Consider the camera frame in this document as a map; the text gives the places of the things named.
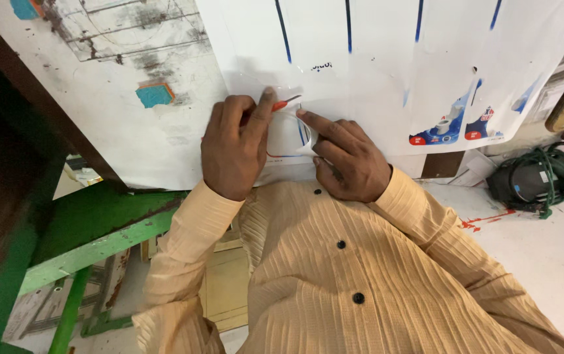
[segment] paper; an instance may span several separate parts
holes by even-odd
[[[388,156],[511,139],[564,54],[560,0],[197,3],[231,94],[299,90]],[[274,123],[273,145],[301,142],[292,130]],[[306,162],[293,151],[268,163]]]

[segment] red label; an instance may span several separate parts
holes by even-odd
[[[426,145],[426,141],[423,137],[412,137],[409,139],[411,145]]]
[[[481,139],[481,133],[479,132],[466,133],[466,140],[477,140],[477,139]]]

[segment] right hand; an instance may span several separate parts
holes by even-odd
[[[296,115],[319,133],[313,150],[321,157],[313,162],[317,181],[328,193],[341,200],[377,201],[389,185],[392,168],[363,129],[355,121],[332,122],[304,109]]]

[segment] red paint stain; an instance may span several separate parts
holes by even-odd
[[[462,228],[462,229],[472,229],[472,232],[476,232],[476,231],[481,230],[481,228],[480,228],[480,227],[476,227],[475,225],[473,225],[473,224],[472,224],[473,222],[492,219],[492,220],[488,221],[488,224],[489,224],[489,223],[491,223],[491,222],[495,222],[495,221],[501,220],[500,217],[502,217],[502,216],[511,215],[511,214],[513,214],[513,213],[516,213],[516,211],[515,211],[515,210],[512,210],[512,209],[507,209],[507,212],[506,212],[506,213],[503,213],[503,214],[500,214],[500,215],[494,215],[494,216],[484,217],[484,218],[476,218],[476,219],[474,219],[474,220],[468,219],[468,221],[463,221],[463,220],[462,220],[462,221],[461,221],[461,228]]]

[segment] finger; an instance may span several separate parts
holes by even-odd
[[[227,96],[223,105],[220,129],[223,134],[238,138],[240,118],[243,112],[255,105],[250,96]]]
[[[336,124],[324,117],[316,115],[305,109],[298,109],[295,115],[306,123],[309,127],[315,129],[319,134],[323,135],[328,140],[337,144],[339,147],[352,153],[358,139],[350,134],[340,124]]]
[[[262,92],[258,106],[249,116],[247,128],[242,134],[245,142],[248,144],[258,144],[262,138],[262,134],[269,128],[271,122],[271,109],[273,104],[278,101],[278,96],[273,88],[268,87]]]
[[[267,162],[267,138],[269,137],[269,131],[265,130],[260,139],[260,144],[258,145],[258,161],[261,164],[260,167],[264,167],[264,163]]]
[[[343,198],[345,196],[344,185],[335,177],[332,167],[328,165],[328,162],[321,157],[313,157],[313,163],[317,170],[317,181],[319,184],[324,186],[325,190],[333,197]]]
[[[363,128],[358,125],[358,123],[356,123],[354,120],[346,120],[346,122],[348,123],[346,128],[348,132],[350,132],[350,134],[354,135],[354,137],[362,142],[371,141],[367,134],[365,134]]]
[[[223,115],[223,102],[216,102],[212,106],[212,113],[210,114],[210,121],[208,122],[208,127],[206,128],[206,134],[211,130],[216,130],[221,125],[221,116]]]
[[[323,140],[316,143],[313,146],[313,151],[315,151],[317,155],[332,162],[332,164],[339,170],[348,165],[350,159],[352,158],[352,156],[348,154],[344,149],[341,149],[340,147],[333,144],[332,141],[328,140]]]

